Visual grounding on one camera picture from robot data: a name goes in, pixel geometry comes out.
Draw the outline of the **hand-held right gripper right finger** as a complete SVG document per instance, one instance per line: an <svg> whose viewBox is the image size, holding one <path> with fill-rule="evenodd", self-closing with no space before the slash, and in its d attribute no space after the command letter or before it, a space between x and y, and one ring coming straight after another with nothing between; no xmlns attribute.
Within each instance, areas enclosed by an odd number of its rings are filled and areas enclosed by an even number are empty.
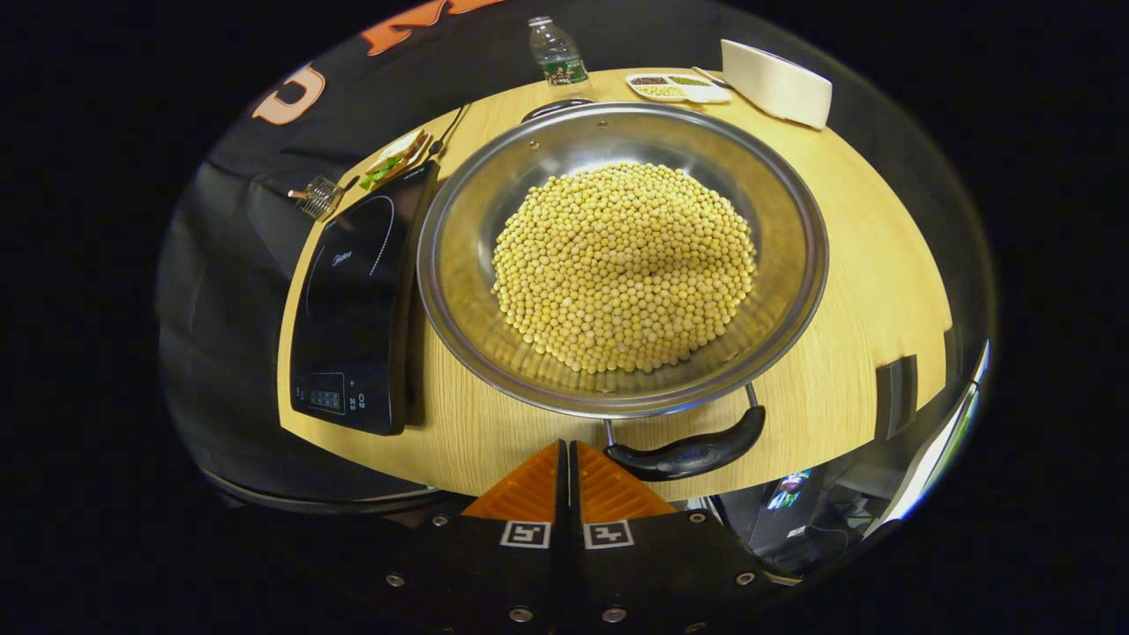
<svg viewBox="0 0 1129 635"><path fill-rule="evenodd" d="M751 634L795 588L714 511L675 508L598 450L570 444L572 634Z"/></svg>

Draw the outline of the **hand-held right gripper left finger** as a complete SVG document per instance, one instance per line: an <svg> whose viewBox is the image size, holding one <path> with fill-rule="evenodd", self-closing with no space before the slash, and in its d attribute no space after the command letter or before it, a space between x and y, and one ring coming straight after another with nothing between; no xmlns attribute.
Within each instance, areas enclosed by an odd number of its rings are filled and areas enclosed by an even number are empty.
<svg viewBox="0 0 1129 635"><path fill-rule="evenodd" d="M564 442L549 443L487 493L429 513L380 571L371 599L425 634L559 634L552 598Z"/></svg>

